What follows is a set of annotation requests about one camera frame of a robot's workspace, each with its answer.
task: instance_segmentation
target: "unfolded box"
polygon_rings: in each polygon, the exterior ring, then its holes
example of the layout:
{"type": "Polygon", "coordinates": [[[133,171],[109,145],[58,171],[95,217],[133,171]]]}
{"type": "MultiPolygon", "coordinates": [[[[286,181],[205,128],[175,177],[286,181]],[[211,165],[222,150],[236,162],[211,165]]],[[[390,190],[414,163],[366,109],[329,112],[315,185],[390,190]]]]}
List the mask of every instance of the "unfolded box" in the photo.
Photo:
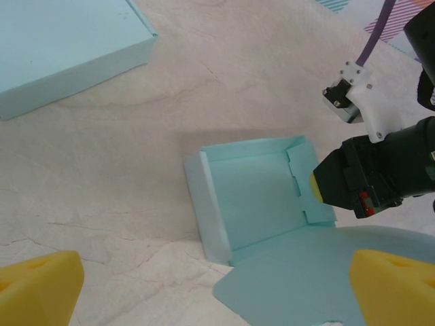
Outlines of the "unfolded box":
{"type": "Polygon", "coordinates": [[[317,164],[304,137],[204,147],[185,163],[205,255],[234,266],[213,294],[250,325],[364,326],[347,276],[356,250],[435,263],[431,236],[336,228],[309,187],[317,164]]]}
{"type": "Polygon", "coordinates": [[[0,2],[0,118],[146,63],[156,37],[133,0],[0,2]]]}

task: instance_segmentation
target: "white marble table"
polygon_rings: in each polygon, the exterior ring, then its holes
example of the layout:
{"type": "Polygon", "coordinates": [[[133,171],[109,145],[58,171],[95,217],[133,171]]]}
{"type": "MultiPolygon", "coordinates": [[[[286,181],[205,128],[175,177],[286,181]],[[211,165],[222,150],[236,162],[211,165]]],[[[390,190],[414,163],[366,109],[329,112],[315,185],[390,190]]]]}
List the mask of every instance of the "white marble table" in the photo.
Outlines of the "white marble table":
{"type": "MultiPolygon", "coordinates": [[[[305,134],[319,158],[364,133],[321,89],[367,35],[308,0],[140,0],[150,64],[0,123],[0,264],[72,249],[86,280],[72,325],[245,325],[215,300],[182,163],[210,145],[305,134]]],[[[407,124],[420,66],[385,44],[375,86],[407,124]]],[[[366,221],[435,235],[434,196],[366,221]]]]}

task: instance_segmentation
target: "marble surface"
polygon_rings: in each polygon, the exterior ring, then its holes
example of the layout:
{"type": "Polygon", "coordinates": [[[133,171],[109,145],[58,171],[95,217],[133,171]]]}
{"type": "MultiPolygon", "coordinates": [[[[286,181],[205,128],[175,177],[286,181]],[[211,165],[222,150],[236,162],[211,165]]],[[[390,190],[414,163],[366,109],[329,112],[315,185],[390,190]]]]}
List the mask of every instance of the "marble surface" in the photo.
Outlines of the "marble surface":
{"type": "MultiPolygon", "coordinates": [[[[138,0],[160,34],[149,65],[0,123],[0,264],[79,251],[71,324],[245,325],[215,300],[182,163],[210,145],[305,134],[324,158],[363,126],[320,92],[367,35],[308,0],[138,0]]],[[[375,87],[407,124],[420,66],[385,44],[375,87]]],[[[366,221],[435,235],[433,195],[366,221]]]]}

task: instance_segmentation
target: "light blue box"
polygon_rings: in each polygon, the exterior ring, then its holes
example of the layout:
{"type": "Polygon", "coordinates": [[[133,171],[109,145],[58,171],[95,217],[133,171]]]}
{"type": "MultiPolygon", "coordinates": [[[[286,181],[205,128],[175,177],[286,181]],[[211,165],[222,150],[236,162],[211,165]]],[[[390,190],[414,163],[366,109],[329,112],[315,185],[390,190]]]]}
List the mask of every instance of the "light blue box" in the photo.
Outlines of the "light blue box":
{"type": "Polygon", "coordinates": [[[213,294],[250,325],[364,326],[347,276],[359,249],[435,264],[431,236],[336,228],[309,186],[317,165],[304,137],[204,147],[185,163],[206,258],[234,266],[213,294]]]}
{"type": "Polygon", "coordinates": [[[0,118],[147,63],[156,38],[133,0],[0,2],[0,118]]]}

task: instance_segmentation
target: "purple cable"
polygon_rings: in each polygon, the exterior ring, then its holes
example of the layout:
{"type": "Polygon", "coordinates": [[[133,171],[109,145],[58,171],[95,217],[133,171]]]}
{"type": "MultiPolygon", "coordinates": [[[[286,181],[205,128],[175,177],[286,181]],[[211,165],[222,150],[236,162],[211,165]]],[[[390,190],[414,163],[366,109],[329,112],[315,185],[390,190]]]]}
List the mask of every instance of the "purple cable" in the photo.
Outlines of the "purple cable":
{"type": "Polygon", "coordinates": [[[358,66],[363,67],[368,57],[372,54],[372,51],[375,48],[376,43],[381,38],[383,29],[387,24],[389,15],[391,14],[395,3],[396,0],[385,0],[385,2],[383,3],[381,13],[379,14],[372,35],[370,35],[370,38],[368,39],[366,46],[362,50],[360,57],[356,60],[356,64],[358,66]]]}

